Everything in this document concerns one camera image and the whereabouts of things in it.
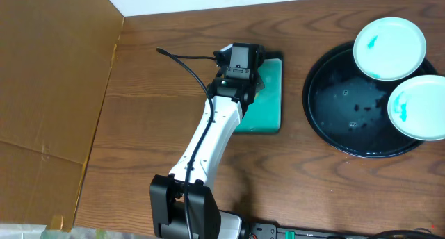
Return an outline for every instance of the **black round tray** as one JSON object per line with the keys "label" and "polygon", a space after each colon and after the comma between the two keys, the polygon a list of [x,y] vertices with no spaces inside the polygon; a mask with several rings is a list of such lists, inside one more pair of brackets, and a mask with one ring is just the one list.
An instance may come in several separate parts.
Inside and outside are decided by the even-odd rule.
{"label": "black round tray", "polygon": [[364,158],[404,154],[422,141],[399,132],[387,114],[393,90],[414,76],[436,74],[425,59],[411,75],[379,81],[360,71],[354,42],[333,48],[312,67],[303,88],[303,108],[315,132],[340,151]]}

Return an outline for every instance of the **white disc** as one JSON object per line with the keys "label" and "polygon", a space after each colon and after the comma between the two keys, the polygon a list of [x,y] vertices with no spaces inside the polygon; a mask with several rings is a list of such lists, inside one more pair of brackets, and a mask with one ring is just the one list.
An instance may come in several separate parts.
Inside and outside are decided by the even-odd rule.
{"label": "white disc", "polygon": [[418,140],[445,138],[445,77],[416,76],[389,97],[388,115],[402,133]]}
{"label": "white disc", "polygon": [[355,39],[354,59],[373,79],[392,81],[414,72],[425,58],[422,31],[400,17],[385,17],[368,24]]}

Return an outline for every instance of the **teal rectangular object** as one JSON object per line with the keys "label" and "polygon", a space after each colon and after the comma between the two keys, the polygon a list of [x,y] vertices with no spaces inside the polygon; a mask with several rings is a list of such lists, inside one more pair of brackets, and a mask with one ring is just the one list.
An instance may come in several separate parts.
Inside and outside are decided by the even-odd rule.
{"label": "teal rectangular object", "polygon": [[277,133],[280,129],[283,62],[279,58],[265,59],[258,73],[264,89],[248,106],[235,133]]}

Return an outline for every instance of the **wood grain surface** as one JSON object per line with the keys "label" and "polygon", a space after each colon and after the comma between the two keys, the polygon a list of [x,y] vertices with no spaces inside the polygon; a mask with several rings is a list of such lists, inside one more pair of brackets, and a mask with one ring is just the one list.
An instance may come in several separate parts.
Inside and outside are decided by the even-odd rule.
{"label": "wood grain surface", "polygon": [[[282,128],[233,135],[213,192],[221,210],[280,226],[377,233],[424,227],[445,235],[445,142],[390,159],[349,156],[323,142],[302,108],[311,66],[374,19],[404,17],[445,70],[445,0],[307,0],[128,17],[92,148],[76,225],[153,235],[149,184],[186,149],[205,96],[156,53],[211,55],[233,42],[284,53]],[[187,60],[205,83],[217,68]]]}

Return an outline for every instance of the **green connector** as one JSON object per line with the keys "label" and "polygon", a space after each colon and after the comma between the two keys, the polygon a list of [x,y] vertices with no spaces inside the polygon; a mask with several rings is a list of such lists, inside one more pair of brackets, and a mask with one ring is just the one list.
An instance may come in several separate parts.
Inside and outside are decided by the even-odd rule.
{"label": "green connector", "polygon": [[284,235],[286,239],[295,239],[295,233],[293,231],[286,231]]}

